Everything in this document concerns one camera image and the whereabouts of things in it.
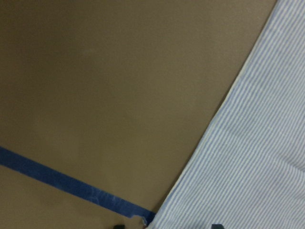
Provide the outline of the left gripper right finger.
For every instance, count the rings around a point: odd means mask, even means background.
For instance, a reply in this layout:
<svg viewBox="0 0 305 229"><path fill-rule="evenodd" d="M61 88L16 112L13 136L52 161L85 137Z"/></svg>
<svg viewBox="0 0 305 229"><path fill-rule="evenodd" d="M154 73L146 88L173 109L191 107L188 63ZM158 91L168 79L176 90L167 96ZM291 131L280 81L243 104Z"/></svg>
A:
<svg viewBox="0 0 305 229"><path fill-rule="evenodd" d="M211 229L224 229L222 224L212 224Z"/></svg>

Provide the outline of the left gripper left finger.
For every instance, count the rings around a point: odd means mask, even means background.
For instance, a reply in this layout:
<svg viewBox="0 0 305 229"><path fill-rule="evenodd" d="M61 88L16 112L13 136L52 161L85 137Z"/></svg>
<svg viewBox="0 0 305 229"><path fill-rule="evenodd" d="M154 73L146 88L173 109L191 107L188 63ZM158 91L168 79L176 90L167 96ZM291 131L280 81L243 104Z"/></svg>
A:
<svg viewBox="0 0 305 229"><path fill-rule="evenodd" d="M125 225L124 224L114 225L113 229L125 229Z"/></svg>

